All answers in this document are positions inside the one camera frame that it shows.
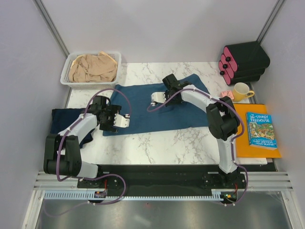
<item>red wire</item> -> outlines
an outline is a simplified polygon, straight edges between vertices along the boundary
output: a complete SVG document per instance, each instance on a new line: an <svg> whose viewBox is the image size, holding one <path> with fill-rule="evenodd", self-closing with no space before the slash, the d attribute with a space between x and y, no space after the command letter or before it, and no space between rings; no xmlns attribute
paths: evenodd
<svg viewBox="0 0 305 229"><path fill-rule="evenodd" d="M238 190L238 185L237 183L235 183L235 192L233 193L233 195L237 192L237 190Z"/></svg>

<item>white laundry basket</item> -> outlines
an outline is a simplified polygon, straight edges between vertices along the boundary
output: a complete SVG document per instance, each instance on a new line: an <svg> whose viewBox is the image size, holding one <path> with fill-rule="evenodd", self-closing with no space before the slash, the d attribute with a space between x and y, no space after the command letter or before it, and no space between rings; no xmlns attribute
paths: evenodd
<svg viewBox="0 0 305 229"><path fill-rule="evenodd" d="M103 83L73 83L70 82L69 80L69 72L71 69L72 62L79 56L79 55L85 55L85 54L91 54L91 55L98 55L100 51L97 52L74 52L71 53L67 60L66 63L63 67L63 70L61 72L61 84L63 85L68 85L69 87L73 89L104 89L104 88L109 88L117 84L120 76L121 76L121 62L122 62L122 56L119 52L105 52L108 55L110 55L113 59L116 60L118 63L118 70L116 73L115 80L112 82L103 82Z"/></svg>

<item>marble table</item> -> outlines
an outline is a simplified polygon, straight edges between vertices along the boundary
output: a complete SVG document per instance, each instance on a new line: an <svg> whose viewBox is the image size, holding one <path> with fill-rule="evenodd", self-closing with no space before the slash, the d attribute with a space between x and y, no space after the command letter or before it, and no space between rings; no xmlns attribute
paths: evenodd
<svg viewBox="0 0 305 229"><path fill-rule="evenodd" d="M123 86L162 83L174 73L177 79L197 74L210 94L232 90L219 75L217 62L123 63L119 84ZM68 108L86 107L98 90L72 90ZM110 97L112 92L101 93ZM95 164L126 165L209 165L219 163L216 139L207 127L135 135L102 136L98 127L93 141L81 149L83 161ZM238 158L241 164L266 164L266 158Z"/></svg>

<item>blue towel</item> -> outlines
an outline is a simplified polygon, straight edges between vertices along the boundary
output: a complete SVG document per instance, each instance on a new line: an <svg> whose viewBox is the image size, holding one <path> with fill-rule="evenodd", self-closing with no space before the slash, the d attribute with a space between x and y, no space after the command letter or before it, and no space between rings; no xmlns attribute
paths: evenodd
<svg viewBox="0 0 305 229"><path fill-rule="evenodd" d="M196 74L190 75L181 81L189 81L198 89L209 93ZM103 136L130 135L208 126L206 113L190 103L162 107L152 113L147 112L146 109L151 103L151 94L166 91L163 83L127 87L116 85L115 88L123 92L130 100L132 105L130 124L127 128L119 128L117 133L103 131ZM119 93L112 94L111 104L121 105L121 114L129 114L128 104Z"/></svg>

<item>white wall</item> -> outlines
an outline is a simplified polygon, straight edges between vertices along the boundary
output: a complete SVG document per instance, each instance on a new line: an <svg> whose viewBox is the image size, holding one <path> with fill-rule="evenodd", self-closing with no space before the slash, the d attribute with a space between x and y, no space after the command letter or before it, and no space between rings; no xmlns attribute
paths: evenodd
<svg viewBox="0 0 305 229"><path fill-rule="evenodd" d="M21 228L38 170L51 109L63 106L65 62L32 0L0 7L0 227Z"/></svg>
<svg viewBox="0 0 305 229"><path fill-rule="evenodd" d="M218 61L255 41L276 0L43 0L68 50L120 51L123 62Z"/></svg>
<svg viewBox="0 0 305 229"><path fill-rule="evenodd" d="M259 102L272 114L283 159L279 167L288 172L305 212L305 1L286 1L263 48L271 64L254 84Z"/></svg>

